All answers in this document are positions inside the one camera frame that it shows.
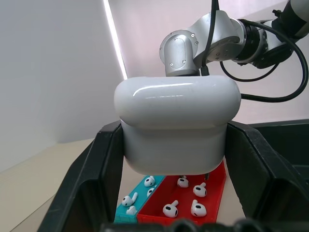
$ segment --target black cable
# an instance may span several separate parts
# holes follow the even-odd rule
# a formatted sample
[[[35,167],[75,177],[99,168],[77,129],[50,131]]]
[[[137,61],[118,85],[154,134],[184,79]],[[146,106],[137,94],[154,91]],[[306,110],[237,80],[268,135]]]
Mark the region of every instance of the black cable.
[[[257,27],[257,28],[267,30],[267,31],[275,34],[276,36],[278,36],[284,42],[286,42],[295,51],[295,53],[297,54],[297,56],[300,60],[301,67],[302,67],[302,70],[303,70],[303,78],[302,78],[301,84],[298,87],[298,89],[295,92],[293,92],[292,94],[287,95],[285,97],[270,98],[270,97],[255,96],[255,95],[242,93],[241,98],[246,99],[246,100],[251,100],[251,101],[257,101],[257,102],[259,102],[259,101],[260,102],[286,102],[286,101],[289,101],[293,98],[296,98],[299,94],[301,94],[304,91],[304,89],[305,89],[305,87],[308,83],[308,78],[309,78],[308,64],[306,62],[306,58],[305,58],[304,54],[302,53],[302,51],[288,37],[286,37],[284,34],[282,34],[281,32],[279,32],[279,31],[277,31],[277,30],[275,30],[271,27],[268,27],[264,24],[251,22],[251,21],[248,21],[248,20],[243,20],[242,22],[244,24],[247,24],[247,25],[250,25],[250,26],[254,26],[254,27]]]
[[[231,79],[233,79],[234,81],[239,81],[239,82],[253,82],[253,81],[259,81],[262,80],[263,78],[267,77],[268,75],[270,75],[273,71],[275,71],[275,69],[278,67],[279,64],[275,64],[274,67],[272,67],[271,70],[269,70],[267,73],[265,73],[263,76],[254,78],[254,79],[239,79],[237,77],[232,76],[224,67],[223,61],[220,61],[220,66],[222,71]]]
[[[201,67],[202,76],[208,76],[209,75],[208,68],[206,68],[207,67],[206,66],[206,60],[207,60],[207,55],[209,53],[209,49],[211,47],[212,38],[213,38],[217,8],[219,8],[218,0],[211,0],[211,25],[210,25],[210,29],[209,29],[209,34],[208,34],[208,39],[207,39],[204,55],[203,55],[203,58],[202,58],[202,67]]]

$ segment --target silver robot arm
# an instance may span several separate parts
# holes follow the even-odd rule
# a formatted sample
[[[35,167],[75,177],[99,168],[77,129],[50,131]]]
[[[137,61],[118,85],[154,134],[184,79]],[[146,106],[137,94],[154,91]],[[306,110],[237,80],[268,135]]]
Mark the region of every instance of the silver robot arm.
[[[309,33],[309,0],[289,0],[283,12],[273,11],[275,20],[262,23],[287,35],[294,42]],[[170,33],[160,46],[166,76],[199,75],[210,29],[210,13],[185,30]],[[259,69],[285,61],[292,50],[275,35],[248,26],[217,11],[207,63],[233,60]]]

